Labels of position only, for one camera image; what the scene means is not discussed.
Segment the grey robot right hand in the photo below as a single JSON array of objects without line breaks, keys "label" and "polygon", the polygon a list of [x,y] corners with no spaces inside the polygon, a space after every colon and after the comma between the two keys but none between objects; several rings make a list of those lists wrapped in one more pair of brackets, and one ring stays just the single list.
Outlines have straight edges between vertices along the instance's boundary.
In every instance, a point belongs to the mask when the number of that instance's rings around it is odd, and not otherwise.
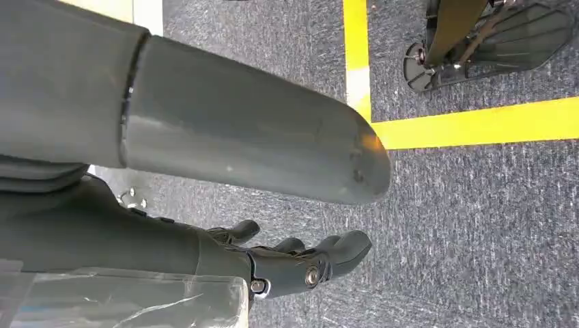
[{"label": "grey robot right hand", "polygon": [[264,297],[351,273],[358,230],[245,247],[120,205],[91,165],[358,205],[389,156],[353,108],[273,74],[60,1],[1,2],[1,258],[24,272],[108,268],[240,277]]}]

